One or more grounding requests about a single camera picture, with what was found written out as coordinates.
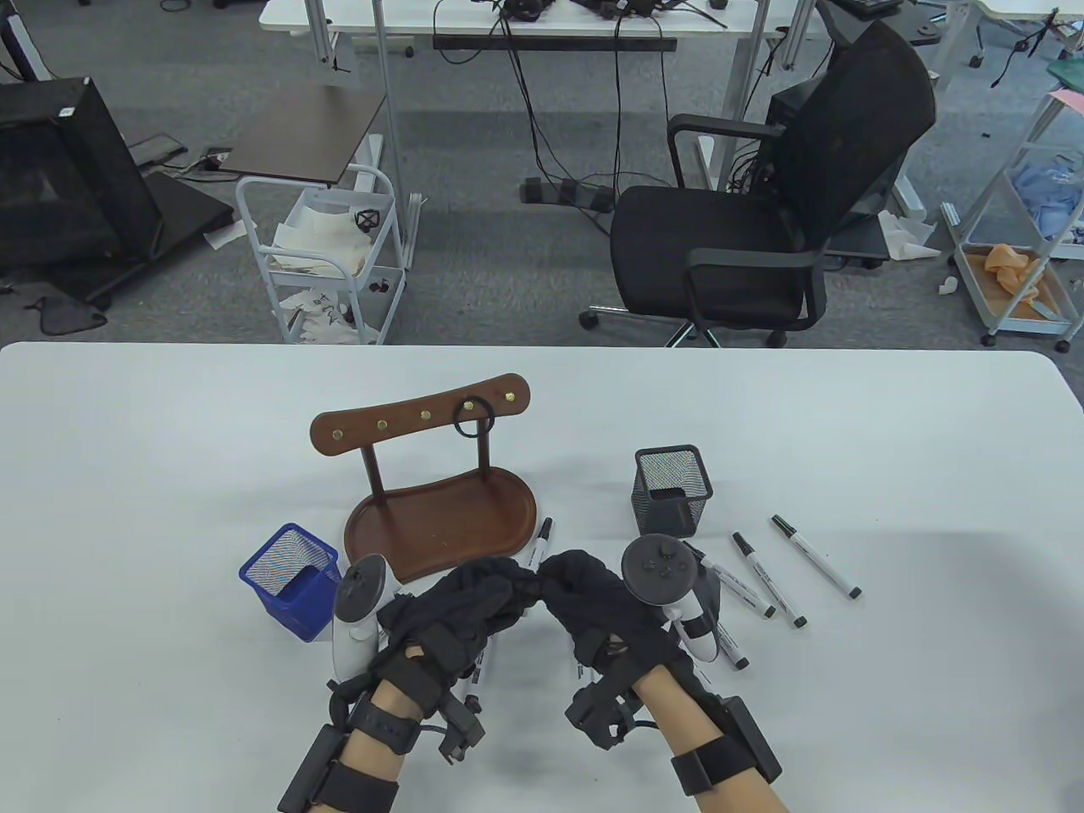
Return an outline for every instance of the blue mesh pencil cup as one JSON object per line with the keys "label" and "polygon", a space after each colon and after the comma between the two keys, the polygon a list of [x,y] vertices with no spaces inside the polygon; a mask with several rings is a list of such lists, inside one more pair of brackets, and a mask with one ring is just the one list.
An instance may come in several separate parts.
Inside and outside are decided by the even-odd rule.
{"label": "blue mesh pencil cup", "polygon": [[338,552],[298,525],[280,528],[237,575],[301,641],[312,641],[332,620],[341,579]]}

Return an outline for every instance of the keyboard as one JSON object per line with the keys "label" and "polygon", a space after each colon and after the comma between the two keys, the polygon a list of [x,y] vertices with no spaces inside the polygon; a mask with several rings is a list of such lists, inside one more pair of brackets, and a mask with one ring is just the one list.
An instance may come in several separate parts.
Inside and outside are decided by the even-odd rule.
{"label": "keyboard", "polygon": [[885,12],[903,5],[903,0],[833,0],[833,2],[861,20],[879,17]]}

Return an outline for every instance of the orange cloth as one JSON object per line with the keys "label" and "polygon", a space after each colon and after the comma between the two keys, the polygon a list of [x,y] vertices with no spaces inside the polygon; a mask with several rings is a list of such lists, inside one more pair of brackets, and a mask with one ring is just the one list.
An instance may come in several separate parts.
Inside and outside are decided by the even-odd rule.
{"label": "orange cloth", "polygon": [[[1028,275],[1035,270],[1038,260],[1014,250],[1004,243],[994,246],[986,255],[986,271],[997,278],[998,284],[1010,294],[1016,294],[1023,285]],[[1032,285],[1020,300],[1031,305],[1038,296],[1038,288]]]}

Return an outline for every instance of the white metal cart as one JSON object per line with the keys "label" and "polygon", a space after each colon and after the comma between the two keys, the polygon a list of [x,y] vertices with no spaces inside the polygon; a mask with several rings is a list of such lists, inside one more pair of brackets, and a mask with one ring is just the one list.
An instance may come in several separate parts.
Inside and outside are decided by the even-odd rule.
{"label": "white metal cart", "polygon": [[[992,347],[999,331],[1059,336],[1055,344],[1058,352],[1069,352],[1069,343],[1084,324],[1084,317],[1077,313],[1058,270],[1049,263],[1053,259],[1084,259],[1084,246],[1074,245],[1068,235],[1084,210],[1084,194],[1076,208],[1059,233],[1046,238],[1040,232],[1023,201],[1012,185],[1011,172],[1020,167],[1031,153],[1046,153],[1059,156],[1075,156],[1073,182],[1084,188],[1084,152],[1075,146],[1041,144],[1040,138],[1066,105],[1053,94],[1046,94],[1024,130],[1023,137],[1009,154],[1008,159],[960,218],[951,203],[941,204],[941,217],[949,228],[953,241],[950,264],[959,272],[971,300],[986,326],[982,344]],[[985,215],[995,196],[1004,199],[1015,221],[1023,224],[1029,232],[1027,245],[1014,246],[1038,259],[1019,292],[1010,295],[984,269],[985,255],[990,244],[971,243],[971,235]],[[1038,288],[1038,297],[1031,304],[1023,300],[1032,287]]]}
{"label": "white metal cart", "polygon": [[[374,179],[373,191],[365,192],[359,189],[328,188],[326,184],[311,181],[295,181],[285,178],[266,178],[261,176],[246,176],[237,181],[237,209],[241,212],[242,220],[245,221],[248,241],[253,247],[253,255],[256,257],[256,264],[259,266],[260,276],[263,279],[268,297],[271,300],[271,310],[279,321],[279,328],[282,331],[283,340],[287,344],[297,344],[299,340],[304,327],[304,319],[301,318],[302,314],[298,313],[293,314],[295,317],[293,320],[287,318],[279,299],[280,286],[313,288],[315,291],[332,293],[335,295],[336,300],[341,300],[345,297],[346,304],[349,305],[353,314],[358,341],[360,344],[377,345],[383,345],[387,338],[388,328],[391,326],[396,310],[399,308],[399,300],[402,298],[403,289],[406,287],[406,269],[403,263],[403,248],[396,212],[395,188],[391,181],[380,170],[374,167],[366,167],[362,164],[350,164],[347,169],[358,173],[356,186],[364,185],[360,182],[362,177],[372,177]],[[301,194],[294,204],[294,208],[283,221],[286,225],[296,224],[300,218],[301,210],[305,208],[325,214],[350,212],[353,215],[360,211],[378,212],[379,228],[372,236],[373,245],[364,266],[361,269],[349,269],[332,255],[320,251],[283,248],[262,243],[246,198],[249,188],[258,184],[296,186],[301,189]],[[396,264],[393,267],[377,266],[376,261],[389,234],[391,235]],[[305,271],[275,268],[272,264],[274,257],[298,257],[326,262],[338,270],[340,276],[326,276]],[[369,338],[370,333],[366,331],[369,325],[365,323],[364,310],[361,306],[361,294],[367,289],[374,271],[380,271],[385,278],[390,278],[389,283],[393,287],[388,292],[390,294],[390,302],[383,314],[379,326],[376,327],[373,325],[376,333],[375,339],[371,339]]]}

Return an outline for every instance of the hand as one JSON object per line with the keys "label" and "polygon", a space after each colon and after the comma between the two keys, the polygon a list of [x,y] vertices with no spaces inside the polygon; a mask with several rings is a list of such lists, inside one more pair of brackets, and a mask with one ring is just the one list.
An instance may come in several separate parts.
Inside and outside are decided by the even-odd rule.
{"label": "hand", "polygon": [[621,579],[583,551],[551,556],[539,567],[542,601],[576,641],[591,630],[609,636],[584,666],[604,673],[618,655],[628,650],[645,668],[684,657],[662,630],[666,619],[655,607],[635,598]]}
{"label": "hand", "polygon": [[[425,593],[400,595],[377,612],[377,620],[388,632],[388,646],[382,655],[420,644],[426,656],[433,656],[425,658],[430,672],[436,666],[440,680],[451,687],[464,670],[473,667],[489,636],[512,627],[538,598],[535,576],[514,559],[486,557],[468,562]],[[433,651],[435,627],[451,633],[441,634],[449,651],[439,656]],[[451,666],[455,663],[462,668]]]}

